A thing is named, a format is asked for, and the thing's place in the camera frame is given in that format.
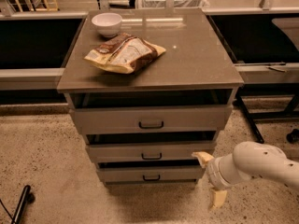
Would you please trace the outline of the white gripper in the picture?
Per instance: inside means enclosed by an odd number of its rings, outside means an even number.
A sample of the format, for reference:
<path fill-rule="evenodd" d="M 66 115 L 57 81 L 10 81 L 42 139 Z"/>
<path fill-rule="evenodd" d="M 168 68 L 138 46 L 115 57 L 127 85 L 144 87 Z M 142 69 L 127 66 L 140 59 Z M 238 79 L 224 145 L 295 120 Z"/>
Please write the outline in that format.
<path fill-rule="evenodd" d="M 227 191 L 232 185 L 224 178 L 221 170 L 221 165 L 226 162 L 232 161 L 231 155 L 226 155 L 214 158 L 207 152 L 193 152 L 192 156 L 195 157 L 202 168 L 206 168 L 206 173 L 209 182 L 214 187 L 210 190 L 210 205 L 211 210 L 221 208 L 226 200 Z"/>

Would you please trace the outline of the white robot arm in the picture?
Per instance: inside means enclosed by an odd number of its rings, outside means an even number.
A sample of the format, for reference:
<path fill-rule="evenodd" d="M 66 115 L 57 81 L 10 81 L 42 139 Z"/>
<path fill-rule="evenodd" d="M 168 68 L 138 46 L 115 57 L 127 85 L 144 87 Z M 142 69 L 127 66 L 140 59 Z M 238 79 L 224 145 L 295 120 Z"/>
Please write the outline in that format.
<path fill-rule="evenodd" d="M 211 210 L 224 205 L 229 188 L 255 178 L 299 190 L 299 163 L 288 159 L 278 147 L 248 141 L 236 145 L 226 156 L 215 158 L 204 151 L 193 152 L 192 156 L 206 169 L 212 185 Z"/>

